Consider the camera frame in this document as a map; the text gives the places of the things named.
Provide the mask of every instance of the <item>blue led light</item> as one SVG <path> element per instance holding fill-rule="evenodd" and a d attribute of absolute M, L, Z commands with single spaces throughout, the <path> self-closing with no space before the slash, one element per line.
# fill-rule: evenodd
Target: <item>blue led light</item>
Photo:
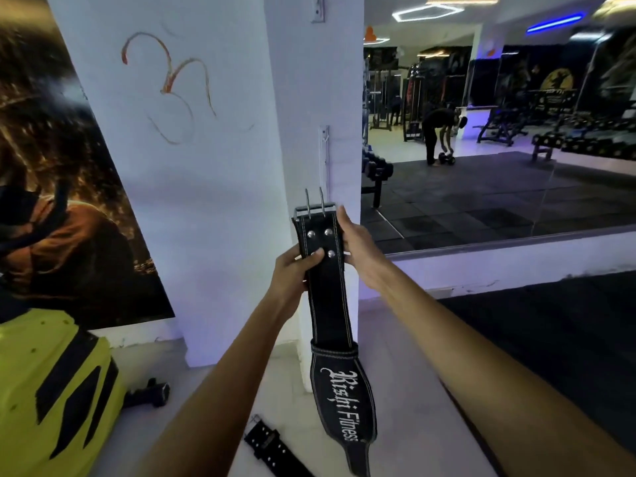
<path fill-rule="evenodd" d="M 538 25 L 532 25 L 525 32 L 536 33 L 537 31 L 550 30 L 551 28 L 560 27 L 562 25 L 570 25 L 571 23 L 576 23 L 583 19 L 584 16 L 585 15 L 583 13 L 579 13 L 578 15 L 570 15 L 550 22 L 539 23 Z"/>

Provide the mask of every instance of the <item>hand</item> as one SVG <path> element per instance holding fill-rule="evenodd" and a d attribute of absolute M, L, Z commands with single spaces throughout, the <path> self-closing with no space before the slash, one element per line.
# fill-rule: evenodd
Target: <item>hand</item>
<path fill-rule="evenodd" d="M 300 296 L 306 291 L 305 272 L 322 261 L 324 249 L 320 248 L 311 256 L 296 259 L 300 248 L 296 244 L 276 258 L 272 282 L 263 298 L 272 304 L 282 322 L 292 317 L 300 303 Z"/>
<path fill-rule="evenodd" d="M 345 255 L 345 262 L 354 266 L 369 288 L 378 291 L 384 268 L 391 263 L 375 245 L 369 231 L 351 222 L 343 206 L 338 207 L 337 217 L 344 233 L 345 251 L 351 253 L 350 256 Z"/>

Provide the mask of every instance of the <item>white tiled floor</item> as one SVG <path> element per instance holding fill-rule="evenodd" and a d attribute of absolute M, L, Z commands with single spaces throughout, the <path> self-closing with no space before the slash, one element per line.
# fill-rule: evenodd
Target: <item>white tiled floor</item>
<path fill-rule="evenodd" d="M 531 154 L 534 146 L 531 144 L 532 134 L 520 135 L 514 138 L 514 145 L 508 147 L 503 143 L 476 140 L 451 139 L 451 146 L 455 149 L 455 157 L 480 156 L 484 154 L 498 154 L 499 152 L 527 152 Z M 369 131 L 369 143 L 378 157 L 388 162 L 409 162 L 426 159 L 426 147 L 423 143 L 410 140 L 404 142 L 402 126 L 393 127 L 393 131 L 372 129 Z M 441 152 L 438 142 L 435 157 Z"/>
<path fill-rule="evenodd" d="M 373 387 L 378 438 L 371 445 L 373 477 L 494 477 L 462 418 L 408 333 L 386 309 L 360 315 L 360 358 Z M 277 347 L 259 388 L 254 413 L 276 428 L 316 477 L 350 476 L 340 446 L 327 437 L 312 394 L 305 393 L 298 359 Z M 173 391 L 162 409 L 123 412 L 91 477 L 128 477 L 209 368 L 188 368 L 182 340 L 114 350 L 122 375 L 131 386 L 148 377 L 169 381 Z M 241 443 L 232 477 L 270 477 L 250 448 Z"/>

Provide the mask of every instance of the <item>forearm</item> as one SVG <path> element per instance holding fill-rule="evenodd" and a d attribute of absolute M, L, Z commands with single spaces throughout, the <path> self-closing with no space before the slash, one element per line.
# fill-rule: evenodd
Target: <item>forearm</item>
<path fill-rule="evenodd" d="M 636 475 L 633 456 L 605 431 L 393 264 L 380 294 L 510 477 Z"/>
<path fill-rule="evenodd" d="M 139 477 L 227 475 L 284 321 L 264 299 L 141 465 Z"/>

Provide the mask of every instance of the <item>black leather belt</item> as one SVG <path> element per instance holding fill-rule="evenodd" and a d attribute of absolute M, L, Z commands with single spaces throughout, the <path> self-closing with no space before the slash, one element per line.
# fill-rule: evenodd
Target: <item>black leather belt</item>
<path fill-rule="evenodd" d="M 247 426 L 249 430 L 243 440 L 254 449 L 254 456 L 262 460 L 276 477 L 314 477 L 282 442 L 280 433 L 265 425 L 261 417 L 255 415 Z"/>
<path fill-rule="evenodd" d="M 346 305 L 342 229 L 336 205 L 297 207 L 293 223 L 303 257 L 323 248 L 323 260 L 306 274 L 312 314 L 311 381 L 327 435 L 345 449 L 351 472 L 369 477 L 369 446 L 375 440 L 375 403 L 358 360 Z"/>

